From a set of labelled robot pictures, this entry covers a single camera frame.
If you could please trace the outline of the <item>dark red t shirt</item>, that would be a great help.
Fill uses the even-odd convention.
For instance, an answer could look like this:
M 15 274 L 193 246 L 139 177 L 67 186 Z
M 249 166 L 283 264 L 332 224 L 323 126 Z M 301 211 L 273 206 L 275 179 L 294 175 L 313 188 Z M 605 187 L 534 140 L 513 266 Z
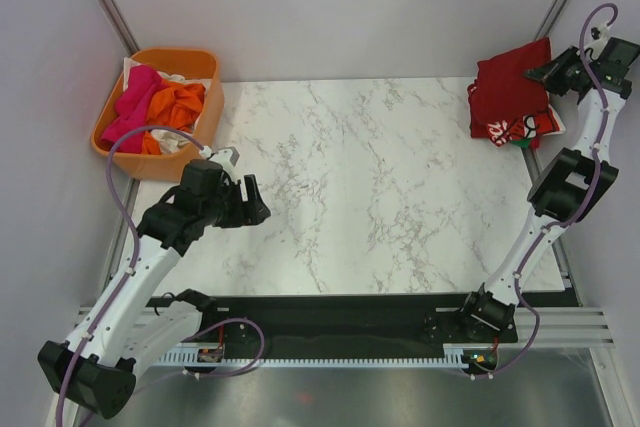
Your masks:
M 477 77 L 469 103 L 480 125 L 536 114 L 548 105 L 544 87 L 525 72 L 551 60 L 551 44 L 543 37 L 521 47 L 477 62 Z

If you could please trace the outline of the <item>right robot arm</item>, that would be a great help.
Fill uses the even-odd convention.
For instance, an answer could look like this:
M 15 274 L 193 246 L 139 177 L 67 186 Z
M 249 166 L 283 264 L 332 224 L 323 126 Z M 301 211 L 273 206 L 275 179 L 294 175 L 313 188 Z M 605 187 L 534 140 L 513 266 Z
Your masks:
M 580 222 L 617 179 L 609 145 L 617 117 L 632 93 L 626 75 L 638 56 L 637 44 L 602 37 L 525 72 L 525 78 L 551 94 L 578 93 L 580 131 L 575 144 L 555 156 L 529 191 L 531 208 L 500 267 L 468 295 L 457 313 L 464 338 L 515 341 L 514 314 L 525 281 L 546 249 Z

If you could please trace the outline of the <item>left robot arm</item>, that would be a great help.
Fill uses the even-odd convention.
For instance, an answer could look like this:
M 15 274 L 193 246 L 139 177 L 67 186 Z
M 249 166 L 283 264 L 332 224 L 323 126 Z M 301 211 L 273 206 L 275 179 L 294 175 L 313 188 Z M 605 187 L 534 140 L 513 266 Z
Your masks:
M 116 416 L 137 381 L 183 340 L 208 340 L 219 329 L 212 298 L 188 289 L 139 332 L 134 324 L 167 274 L 207 228 L 258 226 L 271 215 L 257 180 L 237 179 L 233 162 L 215 154 L 189 162 L 179 183 L 143 214 L 134 246 L 86 317 L 62 342 L 47 341 L 37 361 L 58 395 L 104 419 Z

